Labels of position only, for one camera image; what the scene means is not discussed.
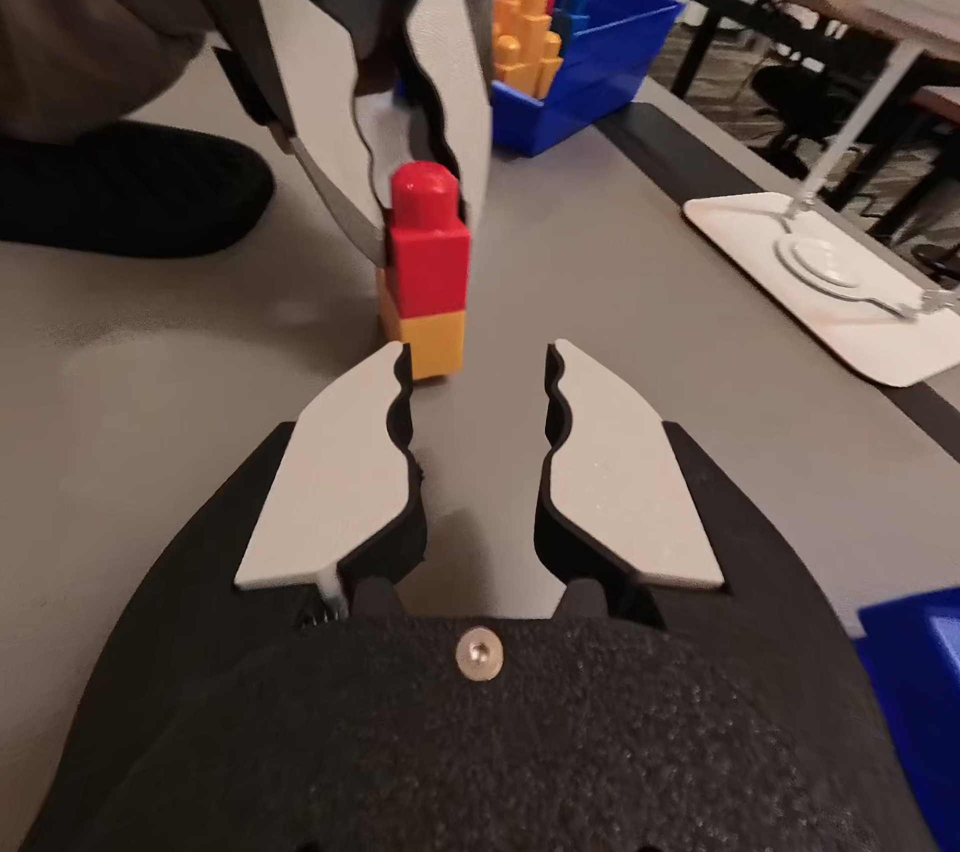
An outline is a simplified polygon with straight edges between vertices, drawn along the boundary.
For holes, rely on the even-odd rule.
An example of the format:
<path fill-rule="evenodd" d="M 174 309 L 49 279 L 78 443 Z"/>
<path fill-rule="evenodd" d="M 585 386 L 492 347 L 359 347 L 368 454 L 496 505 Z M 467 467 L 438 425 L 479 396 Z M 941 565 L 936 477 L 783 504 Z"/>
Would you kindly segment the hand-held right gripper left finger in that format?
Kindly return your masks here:
<path fill-rule="evenodd" d="M 312 585 L 344 619 L 360 582 L 398 584 L 424 560 L 412 390 L 411 347 L 388 342 L 302 410 L 235 572 L 238 589 Z"/>

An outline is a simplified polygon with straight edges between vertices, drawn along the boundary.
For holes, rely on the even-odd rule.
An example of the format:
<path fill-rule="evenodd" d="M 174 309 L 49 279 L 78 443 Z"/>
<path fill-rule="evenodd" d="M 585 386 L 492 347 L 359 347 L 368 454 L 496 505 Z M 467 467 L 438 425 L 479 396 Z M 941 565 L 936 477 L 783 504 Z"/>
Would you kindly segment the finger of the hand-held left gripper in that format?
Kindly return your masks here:
<path fill-rule="evenodd" d="M 487 196 L 493 108 L 467 1 L 413 0 L 404 37 L 430 148 L 458 179 L 461 219 L 476 232 Z"/>
<path fill-rule="evenodd" d="M 354 108 L 352 37 L 311 0 L 258 2 L 293 122 L 294 157 L 345 237 L 384 268 L 383 210 Z"/>

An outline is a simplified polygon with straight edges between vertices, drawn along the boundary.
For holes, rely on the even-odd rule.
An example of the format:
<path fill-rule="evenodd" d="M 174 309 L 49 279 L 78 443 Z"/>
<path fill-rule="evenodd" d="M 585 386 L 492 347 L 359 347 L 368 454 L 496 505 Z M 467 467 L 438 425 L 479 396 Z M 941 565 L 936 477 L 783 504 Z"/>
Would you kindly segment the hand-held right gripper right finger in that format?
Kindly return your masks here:
<path fill-rule="evenodd" d="M 534 550 L 567 588 L 594 591 L 611 618 L 664 624 L 660 590 L 725 601 L 727 582 L 665 421 L 569 340 L 546 349 Z"/>

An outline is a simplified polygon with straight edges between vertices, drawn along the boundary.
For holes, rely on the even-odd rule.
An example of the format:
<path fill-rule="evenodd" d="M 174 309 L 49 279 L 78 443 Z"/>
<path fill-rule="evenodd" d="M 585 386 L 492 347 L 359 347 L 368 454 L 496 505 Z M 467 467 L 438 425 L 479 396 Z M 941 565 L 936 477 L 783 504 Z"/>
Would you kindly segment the blue storage bin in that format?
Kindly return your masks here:
<path fill-rule="evenodd" d="M 918 807 L 959 849 L 959 587 L 859 609 L 854 642 Z"/>
<path fill-rule="evenodd" d="M 492 138 L 533 157 L 631 102 L 684 5 L 678 0 L 587 0 L 543 101 L 500 81 L 491 87 Z"/>

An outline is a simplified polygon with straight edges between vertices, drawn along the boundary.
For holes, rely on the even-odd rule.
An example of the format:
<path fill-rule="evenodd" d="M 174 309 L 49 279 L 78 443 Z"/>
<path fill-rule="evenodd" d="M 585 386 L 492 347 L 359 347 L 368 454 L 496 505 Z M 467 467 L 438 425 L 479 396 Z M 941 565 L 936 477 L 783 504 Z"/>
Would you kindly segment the red mega block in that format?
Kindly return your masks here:
<path fill-rule="evenodd" d="M 466 309 L 472 235 L 459 182 L 441 164 L 411 161 L 390 180 L 390 294 L 402 319 Z"/>

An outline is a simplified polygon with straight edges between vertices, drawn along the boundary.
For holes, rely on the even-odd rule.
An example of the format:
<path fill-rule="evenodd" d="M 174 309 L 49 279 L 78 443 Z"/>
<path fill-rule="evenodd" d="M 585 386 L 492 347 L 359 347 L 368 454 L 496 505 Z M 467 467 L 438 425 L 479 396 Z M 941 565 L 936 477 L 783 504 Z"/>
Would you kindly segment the yellow mega block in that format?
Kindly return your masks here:
<path fill-rule="evenodd" d="M 463 365 L 466 311 L 402 318 L 389 290 L 387 271 L 376 271 L 379 324 L 388 341 L 410 347 L 414 381 L 449 377 Z"/>

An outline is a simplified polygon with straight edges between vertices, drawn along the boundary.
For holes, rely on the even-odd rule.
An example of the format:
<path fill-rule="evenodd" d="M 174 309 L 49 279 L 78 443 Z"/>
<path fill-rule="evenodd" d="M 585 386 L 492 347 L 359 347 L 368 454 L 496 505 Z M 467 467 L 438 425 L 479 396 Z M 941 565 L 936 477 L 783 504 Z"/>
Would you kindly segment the person's left forearm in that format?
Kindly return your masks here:
<path fill-rule="evenodd" d="M 201 0 L 1 0 L 2 136 L 67 142 L 137 111 L 211 30 Z"/>

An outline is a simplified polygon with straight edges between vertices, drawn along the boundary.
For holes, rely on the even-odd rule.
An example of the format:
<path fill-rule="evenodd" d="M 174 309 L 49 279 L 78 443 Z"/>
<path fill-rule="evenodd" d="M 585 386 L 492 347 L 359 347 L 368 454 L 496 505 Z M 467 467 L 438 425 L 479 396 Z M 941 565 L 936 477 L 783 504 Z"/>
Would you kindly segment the pile of mega blocks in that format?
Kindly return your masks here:
<path fill-rule="evenodd" d="M 591 0 L 493 0 L 494 77 L 544 102 L 574 35 L 591 24 Z"/>

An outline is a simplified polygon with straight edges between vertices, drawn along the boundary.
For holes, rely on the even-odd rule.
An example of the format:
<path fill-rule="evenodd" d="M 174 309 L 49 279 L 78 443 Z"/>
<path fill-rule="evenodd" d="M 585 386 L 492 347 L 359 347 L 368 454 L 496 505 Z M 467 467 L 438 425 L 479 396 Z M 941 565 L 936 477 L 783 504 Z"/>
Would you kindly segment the black mesh pad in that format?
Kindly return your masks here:
<path fill-rule="evenodd" d="M 275 193 L 269 164 L 220 136 L 123 121 L 67 144 L 1 143 L 4 243 L 137 259 L 234 246 Z"/>

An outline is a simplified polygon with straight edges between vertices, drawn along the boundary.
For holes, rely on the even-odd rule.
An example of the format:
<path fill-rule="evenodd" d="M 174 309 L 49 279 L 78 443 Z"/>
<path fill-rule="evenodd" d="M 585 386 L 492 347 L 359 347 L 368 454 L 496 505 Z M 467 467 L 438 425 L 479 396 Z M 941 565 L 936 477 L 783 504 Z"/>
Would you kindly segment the white document stand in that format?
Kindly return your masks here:
<path fill-rule="evenodd" d="M 691 199 L 682 215 L 839 361 L 876 385 L 910 387 L 958 366 L 957 296 L 922 286 L 820 213 L 846 149 L 930 46 L 958 44 L 958 0 L 863 0 L 892 19 L 882 71 L 792 196 Z"/>

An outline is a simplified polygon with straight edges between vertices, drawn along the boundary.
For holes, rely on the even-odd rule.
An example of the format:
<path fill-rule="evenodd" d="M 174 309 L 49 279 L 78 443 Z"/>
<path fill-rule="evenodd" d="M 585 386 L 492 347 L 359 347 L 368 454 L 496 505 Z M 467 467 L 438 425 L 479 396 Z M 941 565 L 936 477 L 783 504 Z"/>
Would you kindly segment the black office chair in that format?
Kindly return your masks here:
<path fill-rule="evenodd" d="M 762 114 L 781 122 L 780 132 L 763 147 L 752 147 L 767 161 L 794 155 L 802 140 L 823 146 L 853 110 L 853 94 L 826 71 L 814 73 L 798 64 L 768 65 L 750 79 L 764 104 Z"/>

